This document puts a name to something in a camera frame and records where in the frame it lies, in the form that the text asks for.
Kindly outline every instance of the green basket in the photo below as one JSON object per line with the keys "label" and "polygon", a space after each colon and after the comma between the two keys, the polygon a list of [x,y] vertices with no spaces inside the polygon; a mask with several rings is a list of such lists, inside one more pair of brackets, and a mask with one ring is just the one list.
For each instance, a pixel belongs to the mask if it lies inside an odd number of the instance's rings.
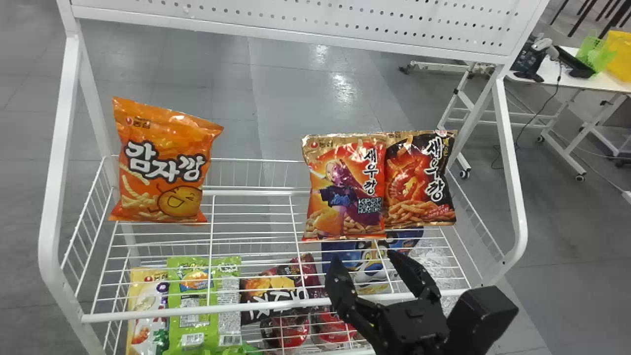
{"label": "green basket", "polygon": [[583,40],[576,58],[599,73],[607,67],[616,54],[617,52],[606,44],[604,39],[599,39],[596,32],[592,31]]}

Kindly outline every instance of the orange snack bag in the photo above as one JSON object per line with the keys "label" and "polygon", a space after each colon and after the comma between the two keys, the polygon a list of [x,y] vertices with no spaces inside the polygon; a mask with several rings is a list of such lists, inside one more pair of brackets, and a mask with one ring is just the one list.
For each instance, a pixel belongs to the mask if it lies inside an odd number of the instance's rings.
{"label": "orange snack bag", "polygon": [[445,178],[457,131],[388,133],[386,150],[387,228],[445,226],[456,211]]}
{"label": "orange snack bag", "polygon": [[304,241],[385,238],[386,135],[307,135],[302,154],[310,171],[311,195]]}
{"label": "orange snack bag", "polygon": [[206,222],[201,185],[223,127],[120,97],[112,106],[121,139],[121,199],[110,220]]}

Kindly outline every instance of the white metal rack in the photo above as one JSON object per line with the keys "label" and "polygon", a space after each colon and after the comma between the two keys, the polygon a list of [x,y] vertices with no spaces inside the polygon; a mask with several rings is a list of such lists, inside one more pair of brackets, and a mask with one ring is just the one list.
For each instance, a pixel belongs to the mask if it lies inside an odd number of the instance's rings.
{"label": "white metal rack", "polygon": [[[239,255],[241,277],[255,277],[302,253],[314,256],[322,276],[319,244],[300,241],[308,199],[307,170],[292,160],[213,159],[204,185],[203,212],[209,222],[196,226],[109,222],[117,198],[117,159],[109,145],[98,93],[78,18],[184,28],[281,40],[340,45],[377,51],[462,59],[496,64],[482,98],[492,91],[502,146],[515,243],[501,250],[457,181],[448,174],[458,222],[428,227],[410,255],[438,280],[444,306],[470,287],[495,283],[523,254],[528,237],[524,202],[508,120],[503,77],[543,12],[540,1],[355,1],[355,0],[57,0],[68,35],[40,226],[38,260],[42,277],[90,354],[112,354],[124,346],[126,320],[265,308],[325,306],[327,298],[197,308],[129,311],[131,267],[164,268],[174,255],[218,258]],[[77,225],[61,236],[69,142],[81,85],[103,161]],[[454,96],[447,110],[455,104]],[[490,100],[468,100],[471,110],[454,147],[462,150]],[[382,259],[382,247],[373,246]],[[367,296],[380,302],[410,298],[404,285],[386,273],[385,292]],[[97,336],[95,323],[106,324]],[[242,327],[244,341],[262,346],[257,325]],[[301,352],[318,350],[305,343]],[[370,354],[361,340],[341,351]],[[276,349],[285,353],[288,349]]]}

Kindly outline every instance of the snack bag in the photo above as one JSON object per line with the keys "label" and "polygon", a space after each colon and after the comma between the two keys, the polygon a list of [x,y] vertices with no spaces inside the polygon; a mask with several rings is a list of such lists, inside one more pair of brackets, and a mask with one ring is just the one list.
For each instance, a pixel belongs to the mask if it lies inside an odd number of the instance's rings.
{"label": "snack bag", "polygon": [[[169,287],[169,307],[238,303],[240,265],[239,256],[213,259],[210,269],[208,258],[168,258],[168,279],[176,281]],[[206,299],[208,288],[210,299]],[[239,312],[172,316],[169,341],[166,355],[198,355],[241,345]]]}
{"label": "snack bag", "polygon": [[388,133],[386,150],[387,228],[456,223],[445,167],[456,131]]}
{"label": "snack bag", "polygon": [[[130,271],[127,310],[148,311],[167,307],[167,271],[136,267]],[[126,355],[161,355],[168,349],[167,319],[132,319],[127,323]]]}
{"label": "snack bag", "polygon": [[337,312],[331,312],[330,307],[318,307],[310,314],[310,318],[311,341],[322,351],[350,348],[348,342],[357,331],[339,319]]}
{"label": "snack bag", "polygon": [[386,260],[386,250],[391,248],[408,254],[423,237],[423,229],[415,231],[389,231],[385,240],[323,242],[322,272],[326,275],[334,256],[338,256],[344,266],[351,271],[357,294],[377,294],[388,291],[388,276],[394,278],[394,271],[386,273],[382,260]]}
{"label": "snack bag", "polygon": [[307,135],[302,155],[311,172],[303,241],[383,238],[386,135]]}
{"label": "snack bag", "polygon": [[[288,301],[291,299],[313,298],[320,286],[314,257],[310,253],[300,256],[302,274],[298,258],[288,264],[278,265],[261,272],[259,277],[242,279],[240,282],[241,303]],[[241,324],[246,325],[271,316],[280,315],[282,310],[254,310],[241,312]]]}
{"label": "snack bag", "polygon": [[206,222],[199,210],[218,124],[112,98],[121,139],[121,199],[110,220]]}
{"label": "snack bag", "polygon": [[299,347],[309,335],[309,315],[292,309],[282,317],[261,321],[263,344],[266,354],[300,354]]}

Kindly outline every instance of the blue packaging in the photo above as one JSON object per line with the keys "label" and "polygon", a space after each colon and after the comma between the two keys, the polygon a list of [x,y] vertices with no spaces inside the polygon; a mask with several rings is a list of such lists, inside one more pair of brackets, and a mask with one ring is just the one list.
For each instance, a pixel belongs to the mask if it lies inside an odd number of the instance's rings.
{"label": "blue packaging", "polygon": [[382,259],[387,259],[386,250],[393,248],[407,255],[422,237],[423,229],[418,229],[386,232],[385,239],[323,242],[322,271],[326,274],[328,262],[337,255],[349,270],[358,294],[382,293],[388,288],[386,270],[381,263]]}

